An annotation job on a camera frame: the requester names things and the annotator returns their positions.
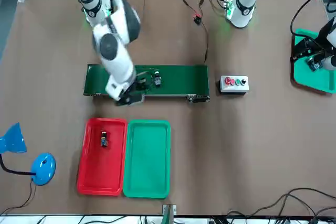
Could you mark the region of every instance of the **lamp head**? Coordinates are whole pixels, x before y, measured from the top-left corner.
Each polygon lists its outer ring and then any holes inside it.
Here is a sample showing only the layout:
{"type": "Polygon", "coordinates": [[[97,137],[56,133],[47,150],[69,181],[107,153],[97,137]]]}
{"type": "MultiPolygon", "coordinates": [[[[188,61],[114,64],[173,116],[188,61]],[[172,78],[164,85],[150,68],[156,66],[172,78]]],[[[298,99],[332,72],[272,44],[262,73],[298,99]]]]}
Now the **lamp head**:
{"type": "Polygon", "coordinates": [[[19,123],[14,124],[8,129],[4,136],[0,137],[0,154],[6,151],[14,153],[27,151],[19,123]]]}

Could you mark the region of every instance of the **blue desk lamp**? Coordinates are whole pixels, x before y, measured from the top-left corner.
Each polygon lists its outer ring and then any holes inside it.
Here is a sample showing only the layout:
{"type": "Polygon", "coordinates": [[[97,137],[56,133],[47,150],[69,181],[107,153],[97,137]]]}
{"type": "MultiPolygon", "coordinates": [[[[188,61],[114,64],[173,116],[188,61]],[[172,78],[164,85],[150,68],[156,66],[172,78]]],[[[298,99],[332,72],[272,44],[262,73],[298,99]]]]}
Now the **blue desk lamp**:
{"type": "Polygon", "coordinates": [[[8,173],[17,175],[28,175],[32,177],[33,182],[37,186],[43,186],[51,181],[55,174],[56,161],[50,153],[41,153],[31,165],[30,172],[18,172],[8,169],[2,159],[2,154],[6,151],[14,153],[23,153],[27,151],[24,138],[21,133],[20,124],[16,123],[3,137],[0,137],[0,166],[8,173]]]}

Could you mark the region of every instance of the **control box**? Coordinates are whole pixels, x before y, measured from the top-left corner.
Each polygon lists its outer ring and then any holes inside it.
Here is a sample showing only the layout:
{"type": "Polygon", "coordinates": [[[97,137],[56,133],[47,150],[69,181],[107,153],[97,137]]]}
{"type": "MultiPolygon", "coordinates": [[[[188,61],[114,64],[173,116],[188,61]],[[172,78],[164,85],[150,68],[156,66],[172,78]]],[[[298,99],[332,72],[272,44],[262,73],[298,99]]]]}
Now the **control box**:
{"type": "Polygon", "coordinates": [[[219,91],[222,94],[245,94],[248,91],[247,76],[221,76],[219,91]]]}

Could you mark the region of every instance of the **lamp arm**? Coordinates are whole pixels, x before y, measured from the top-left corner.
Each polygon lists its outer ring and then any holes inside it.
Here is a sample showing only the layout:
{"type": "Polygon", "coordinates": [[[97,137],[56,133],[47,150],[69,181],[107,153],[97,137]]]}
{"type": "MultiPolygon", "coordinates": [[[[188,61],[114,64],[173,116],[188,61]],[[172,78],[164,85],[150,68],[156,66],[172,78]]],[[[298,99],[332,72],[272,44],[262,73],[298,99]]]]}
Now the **lamp arm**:
{"type": "Polygon", "coordinates": [[[18,171],[15,171],[15,170],[10,170],[8,169],[3,160],[2,160],[2,155],[0,154],[0,166],[1,168],[5,171],[5,172],[8,172],[8,173],[13,173],[13,174],[17,174],[17,175],[30,175],[30,176],[33,176],[33,175],[36,175],[36,173],[29,173],[29,172],[18,172],[18,171]]]}

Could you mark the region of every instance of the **red button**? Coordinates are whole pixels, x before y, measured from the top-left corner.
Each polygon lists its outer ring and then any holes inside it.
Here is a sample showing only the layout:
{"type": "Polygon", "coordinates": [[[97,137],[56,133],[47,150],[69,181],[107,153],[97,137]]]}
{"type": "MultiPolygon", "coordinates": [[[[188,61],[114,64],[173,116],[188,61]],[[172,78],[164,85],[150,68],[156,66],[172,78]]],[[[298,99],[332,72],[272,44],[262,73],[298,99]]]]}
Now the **red button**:
{"type": "Polygon", "coordinates": [[[224,80],[226,85],[229,85],[231,83],[231,78],[230,77],[226,77],[224,80]]]}

